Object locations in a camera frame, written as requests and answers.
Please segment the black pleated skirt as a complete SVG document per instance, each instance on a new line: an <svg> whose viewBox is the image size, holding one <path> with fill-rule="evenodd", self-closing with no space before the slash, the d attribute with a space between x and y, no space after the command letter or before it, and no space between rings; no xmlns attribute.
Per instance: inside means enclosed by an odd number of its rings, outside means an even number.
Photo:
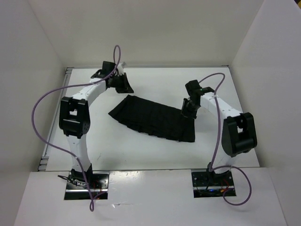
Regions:
<svg viewBox="0 0 301 226"><path fill-rule="evenodd" d="M194 119L184 117L180 109L171 106L128 95L108 115L139 133L179 142L195 142Z"/></svg>

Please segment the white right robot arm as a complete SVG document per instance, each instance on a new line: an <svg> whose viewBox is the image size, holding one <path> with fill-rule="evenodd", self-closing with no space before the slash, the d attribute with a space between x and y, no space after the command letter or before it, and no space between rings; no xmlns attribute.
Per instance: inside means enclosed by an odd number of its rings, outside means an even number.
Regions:
<svg viewBox="0 0 301 226"><path fill-rule="evenodd" d="M207 182L217 185L223 175L234 165L239 154L247 153L257 146L254 118L251 113L236 110L210 87L186 86L189 97L185 98L181 114L186 118L197 118L198 109L203 107L218 120L219 144L215 158L208 164Z"/></svg>

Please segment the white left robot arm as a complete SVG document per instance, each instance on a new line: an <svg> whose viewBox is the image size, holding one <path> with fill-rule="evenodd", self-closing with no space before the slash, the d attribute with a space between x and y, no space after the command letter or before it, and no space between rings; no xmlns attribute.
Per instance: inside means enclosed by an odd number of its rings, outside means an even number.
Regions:
<svg viewBox="0 0 301 226"><path fill-rule="evenodd" d="M89 107L109 88L115 88L117 93L134 92L124 67L123 62L104 61L102 68L91 76L89 86L61 99L59 128L66 135L72 153L70 180L77 180L83 188L89 188L94 182L92 163L87 153L87 133L91 125Z"/></svg>

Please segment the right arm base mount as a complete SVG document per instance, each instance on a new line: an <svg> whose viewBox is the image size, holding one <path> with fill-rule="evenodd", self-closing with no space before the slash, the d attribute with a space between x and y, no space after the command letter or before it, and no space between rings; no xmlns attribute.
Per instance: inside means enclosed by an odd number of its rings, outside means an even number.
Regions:
<svg viewBox="0 0 301 226"><path fill-rule="evenodd" d="M236 196L232 173L228 170L222 174L209 172L208 169L191 171L194 198Z"/></svg>

